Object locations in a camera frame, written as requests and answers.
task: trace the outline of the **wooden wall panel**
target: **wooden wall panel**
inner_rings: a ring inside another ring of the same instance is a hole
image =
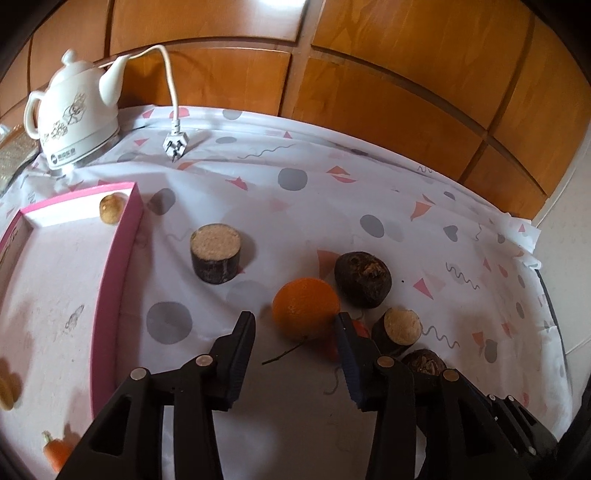
[[[27,104],[26,100],[17,103],[13,106],[8,112],[6,112],[0,118],[0,124],[4,124],[7,127],[14,128],[17,125],[22,124],[22,117],[25,114],[25,105]]]
[[[67,0],[33,34],[31,46],[31,89],[45,85],[61,68],[61,57],[73,48],[80,59],[105,56],[105,34],[109,0]]]
[[[480,138],[371,69],[310,59],[293,118],[393,150],[457,180]]]
[[[294,41],[306,0],[115,0],[111,54],[203,37]]]
[[[487,128],[529,16],[519,0],[326,0],[313,44],[399,73]]]
[[[530,52],[494,137],[551,194],[590,116],[587,80],[556,34],[536,19]]]
[[[181,105],[277,115],[290,54],[252,48],[169,48]],[[160,53],[131,60],[119,106],[170,105]]]
[[[490,145],[464,185],[500,210],[527,219],[536,216],[547,198],[518,165]]]
[[[28,67],[30,45],[31,40],[28,40],[0,82],[0,116],[4,115],[29,94]]]

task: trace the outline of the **orange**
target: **orange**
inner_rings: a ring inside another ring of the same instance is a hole
[[[319,278],[298,278],[281,287],[273,299],[273,320],[287,338],[301,342],[330,332],[340,301]]]

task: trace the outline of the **small orange carrot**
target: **small orange carrot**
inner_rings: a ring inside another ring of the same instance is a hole
[[[72,453],[72,449],[63,440],[53,439],[47,431],[43,432],[43,438],[45,438],[46,442],[43,447],[43,453],[49,461],[51,468],[53,468],[53,471],[59,473]]]

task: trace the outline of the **screw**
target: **screw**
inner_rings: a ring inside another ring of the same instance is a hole
[[[132,370],[129,376],[132,380],[142,380],[146,376],[146,373],[148,373],[146,369],[140,367]]]
[[[460,375],[451,368],[443,371],[443,378],[445,378],[448,382],[457,382],[460,380]]]
[[[378,365],[384,368],[391,368],[394,366],[394,358],[388,355],[382,355],[378,358]]]
[[[195,363],[200,367],[209,367],[213,363],[213,357],[211,355],[199,355],[195,359]]]

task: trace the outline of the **white ceramic kettle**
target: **white ceramic kettle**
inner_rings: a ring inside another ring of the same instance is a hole
[[[86,158],[117,135],[117,101],[129,57],[117,58],[105,72],[89,61],[78,60],[76,52],[68,50],[61,58],[64,66],[54,74],[47,90],[29,94],[25,130],[41,141],[52,171],[61,172],[66,164]],[[41,102],[37,128],[33,121],[36,102]]]

